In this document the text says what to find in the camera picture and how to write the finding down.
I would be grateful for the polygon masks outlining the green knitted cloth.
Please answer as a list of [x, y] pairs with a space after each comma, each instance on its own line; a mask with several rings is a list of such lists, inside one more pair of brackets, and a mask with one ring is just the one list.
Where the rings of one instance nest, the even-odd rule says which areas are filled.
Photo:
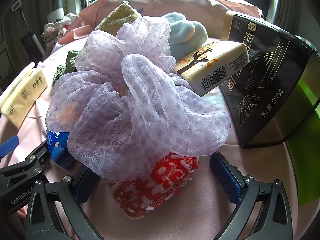
[[76, 72], [75, 61], [79, 53], [80, 51], [77, 50], [71, 50], [68, 52], [65, 64], [59, 65], [56, 69], [56, 72], [53, 77], [52, 86], [55, 85], [55, 83], [61, 76], [68, 73]]

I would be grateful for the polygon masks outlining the pink bed sheet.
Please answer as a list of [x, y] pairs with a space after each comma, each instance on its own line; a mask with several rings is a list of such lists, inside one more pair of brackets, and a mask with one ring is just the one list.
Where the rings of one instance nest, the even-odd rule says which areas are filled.
[[297, 195], [284, 146], [244, 152], [233, 137], [198, 161], [165, 154], [122, 187], [83, 162], [55, 165], [46, 143], [52, 89], [20, 127], [1, 117], [1, 215], [26, 207], [21, 239], [292, 239]]

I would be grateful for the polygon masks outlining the blue pocket tissue pack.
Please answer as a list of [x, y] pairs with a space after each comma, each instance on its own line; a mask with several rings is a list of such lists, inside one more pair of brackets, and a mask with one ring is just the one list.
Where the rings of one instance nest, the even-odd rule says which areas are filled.
[[69, 153], [67, 148], [68, 137], [68, 132], [47, 130], [46, 133], [48, 150], [53, 163], [67, 171], [76, 163], [76, 159]]

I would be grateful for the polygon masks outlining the yellow waffle towel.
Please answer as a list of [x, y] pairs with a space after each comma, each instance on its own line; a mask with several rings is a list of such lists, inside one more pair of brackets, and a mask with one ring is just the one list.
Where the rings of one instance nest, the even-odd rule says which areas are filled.
[[113, 36], [123, 26], [124, 23], [132, 24], [141, 17], [141, 14], [133, 9], [128, 3], [122, 3], [119, 7], [109, 13], [95, 28], [95, 30], [104, 31]]

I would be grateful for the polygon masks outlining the blue plush mouse toy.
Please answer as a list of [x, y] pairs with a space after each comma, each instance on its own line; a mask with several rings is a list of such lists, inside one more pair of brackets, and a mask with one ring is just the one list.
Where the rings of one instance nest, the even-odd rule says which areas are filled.
[[189, 21], [179, 12], [171, 12], [163, 17], [169, 21], [170, 38], [168, 43], [171, 55], [176, 61], [200, 49], [206, 42], [208, 34], [202, 23]]

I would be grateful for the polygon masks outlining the green storage box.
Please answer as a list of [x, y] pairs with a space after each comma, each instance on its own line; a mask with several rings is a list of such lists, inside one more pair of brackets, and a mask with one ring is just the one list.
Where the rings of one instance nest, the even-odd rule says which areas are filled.
[[297, 86], [311, 112], [286, 143], [297, 183], [298, 204], [319, 198], [319, 55], [313, 54]]

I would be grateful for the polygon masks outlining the cream tree-print tissue pack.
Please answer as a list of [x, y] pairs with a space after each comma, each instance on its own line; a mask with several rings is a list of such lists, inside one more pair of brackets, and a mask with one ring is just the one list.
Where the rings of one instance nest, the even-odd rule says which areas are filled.
[[243, 43], [213, 41], [177, 61], [174, 72], [204, 96], [249, 63]]

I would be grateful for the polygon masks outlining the purple mesh bath pouf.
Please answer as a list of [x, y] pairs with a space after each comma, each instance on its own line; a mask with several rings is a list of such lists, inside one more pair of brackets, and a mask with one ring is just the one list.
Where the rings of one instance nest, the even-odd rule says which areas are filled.
[[210, 155], [228, 138], [229, 116], [172, 72], [169, 37], [163, 17], [93, 31], [52, 89], [47, 128], [67, 132], [70, 154], [103, 178], [138, 179], [170, 153]]

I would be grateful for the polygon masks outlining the pile of clothes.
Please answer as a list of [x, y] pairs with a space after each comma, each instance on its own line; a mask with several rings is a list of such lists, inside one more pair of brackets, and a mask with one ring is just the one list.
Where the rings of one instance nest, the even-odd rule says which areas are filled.
[[63, 16], [60, 20], [56, 20], [55, 23], [47, 23], [43, 28], [43, 33], [41, 37], [44, 41], [45, 54], [43, 60], [46, 59], [53, 51], [56, 43], [65, 35], [68, 27], [76, 18], [73, 13], [68, 13]]

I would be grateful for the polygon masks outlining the pink sheet covered cushion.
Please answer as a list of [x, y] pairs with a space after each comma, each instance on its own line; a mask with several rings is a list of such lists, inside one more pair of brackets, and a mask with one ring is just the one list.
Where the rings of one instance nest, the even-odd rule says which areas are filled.
[[221, 37], [225, 13], [228, 10], [260, 18], [256, 6], [225, 0], [97, 0], [77, 15], [59, 44], [68, 44], [88, 35], [123, 1], [129, 1], [131, 7], [143, 16], [163, 16], [170, 12], [180, 12], [188, 20], [202, 23], [211, 38]]

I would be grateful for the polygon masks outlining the red white knitted cloth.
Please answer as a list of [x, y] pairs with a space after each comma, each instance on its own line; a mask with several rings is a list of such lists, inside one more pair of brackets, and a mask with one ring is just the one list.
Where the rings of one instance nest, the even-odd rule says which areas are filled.
[[170, 153], [157, 162], [150, 174], [132, 181], [111, 180], [108, 186], [125, 216], [141, 219], [178, 194], [198, 168], [197, 157]]

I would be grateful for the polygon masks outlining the black tea box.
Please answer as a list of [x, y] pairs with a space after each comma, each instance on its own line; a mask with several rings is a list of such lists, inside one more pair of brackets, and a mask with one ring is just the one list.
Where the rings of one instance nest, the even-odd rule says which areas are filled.
[[220, 86], [245, 148], [277, 145], [319, 105], [319, 53], [280, 27], [228, 11], [221, 38], [240, 42], [249, 64]]

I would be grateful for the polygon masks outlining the white handled mop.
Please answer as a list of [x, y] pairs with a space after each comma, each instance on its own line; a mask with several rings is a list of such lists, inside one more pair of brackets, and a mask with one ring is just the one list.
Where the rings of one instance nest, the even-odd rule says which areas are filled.
[[31, 38], [33, 39], [35, 45], [37, 46], [38, 50], [40, 51], [41, 55], [44, 56], [45, 54], [45, 51], [44, 51], [44, 48], [41, 46], [40, 42], [39, 42], [39, 39], [37, 38], [36, 34], [29, 28], [29, 25], [27, 23], [27, 20], [25, 18], [25, 15], [23, 13], [23, 10], [22, 10], [22, 1], [21, 0], [17, 0], [11, 7], [11, 10], [12, 12], [15, 12], [15, 11], [19, 11], [21, 16], [22, 16], [22, 19], [23, 19], [23, 23], [27, 29], [27, 33], [31, 35]]

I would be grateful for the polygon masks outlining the yellow facial tissue pack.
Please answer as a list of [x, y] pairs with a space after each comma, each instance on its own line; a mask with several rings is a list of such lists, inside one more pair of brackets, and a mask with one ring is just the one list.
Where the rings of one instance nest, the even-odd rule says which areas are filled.
[[1, 95], [1, 114], [20, 128], [35, 101], [47, 88], [42, 67], [28, 64]]

